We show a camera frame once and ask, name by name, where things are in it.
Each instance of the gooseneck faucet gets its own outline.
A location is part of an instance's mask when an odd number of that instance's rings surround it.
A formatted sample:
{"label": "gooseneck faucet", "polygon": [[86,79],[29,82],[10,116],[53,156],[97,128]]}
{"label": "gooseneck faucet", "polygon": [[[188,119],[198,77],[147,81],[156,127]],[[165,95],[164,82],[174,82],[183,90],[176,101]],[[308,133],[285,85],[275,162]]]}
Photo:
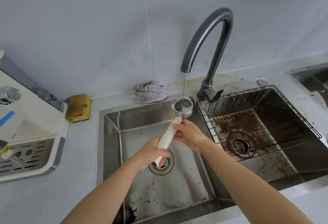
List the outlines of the gooseneck faucet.
{"label": "gooseneck faucet", "polygon": [[207,99],[209,103],[216,102],[223,92],[223,90],[221,90],[216,93],[212,86],[215,71],[222,57],[224,48],[227,45],[234,21],[234,15],[229,8],[217,9],[204,20],[204,22],[200,25],[193,38],[191,39],[180,68],[183,73],[189,73],[191,71],[191,67],[193,66],[194,60],[204,40],[214,29],[214,27],[222,21],[223,25],[219,43],[217,44],[210,68],[207,72],[207,76],[203,80],[200,90],[197,93],[199,98],[203,100]]}

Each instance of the blue tape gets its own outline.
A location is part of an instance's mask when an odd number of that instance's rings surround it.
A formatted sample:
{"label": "blue tape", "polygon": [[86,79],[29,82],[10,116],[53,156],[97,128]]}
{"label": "blue tape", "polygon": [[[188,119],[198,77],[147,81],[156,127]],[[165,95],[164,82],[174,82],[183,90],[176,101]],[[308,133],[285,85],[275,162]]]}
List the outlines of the blue tape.
{"label": "blue tape", "polygon": [[10,111],[9,113],[7,113],[2,119],[0,119],[0,127],[2,127],[14,115],[14,111]]}

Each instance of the countertop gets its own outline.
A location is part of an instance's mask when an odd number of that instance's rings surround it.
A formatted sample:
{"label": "countertop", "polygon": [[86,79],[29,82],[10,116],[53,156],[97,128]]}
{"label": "countertop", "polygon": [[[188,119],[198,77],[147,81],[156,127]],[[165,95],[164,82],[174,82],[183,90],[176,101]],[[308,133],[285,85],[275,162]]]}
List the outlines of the countertop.
{"label": "countertop", "polygon": [[[268,77],[289,101],[328,138],[328,110],[286,73],[291,69],[321,64],[328,54],[259,65],[215,75],[214,85]],[[187,91],[197,90],[203,78],[188,81]],[[165,86],[169,94],[182,92],[183,82]],[[59,167],[51,174],[0,184],[1,223],[58,224],[95,187],[99,110],[133,103],[131,92],[92,99],[90,119],[71,123]],[[291,201],[314,223],[326,223],[328,187]],[[237,206],[188,223],[248,223]]]}

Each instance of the yellow sponge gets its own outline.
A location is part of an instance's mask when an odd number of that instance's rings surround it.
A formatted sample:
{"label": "yellow sponge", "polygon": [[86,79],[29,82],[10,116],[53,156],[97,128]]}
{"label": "yellow sponge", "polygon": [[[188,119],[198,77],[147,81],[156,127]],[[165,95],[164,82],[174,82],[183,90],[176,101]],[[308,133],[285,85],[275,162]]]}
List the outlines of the yellow sponge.
{"label": "yellow sponge", "polygon": [[69,122],[87,120],[90,118],[91,99],[87,94],[70,97],[66,119]]}

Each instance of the wall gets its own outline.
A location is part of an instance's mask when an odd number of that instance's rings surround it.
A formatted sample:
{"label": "wall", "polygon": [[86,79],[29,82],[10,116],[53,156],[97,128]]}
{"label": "wall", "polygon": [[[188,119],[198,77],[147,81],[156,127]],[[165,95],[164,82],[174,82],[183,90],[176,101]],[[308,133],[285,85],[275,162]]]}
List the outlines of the wall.
{"label": "wall", "polygon": [[[328,51],[328,0],[0,0],[0,48],[60,99],[99,97],[183,80],[189,41],[223,6],[235,18],[217,72]],[[188,78],[207,73],[220,29]]]}

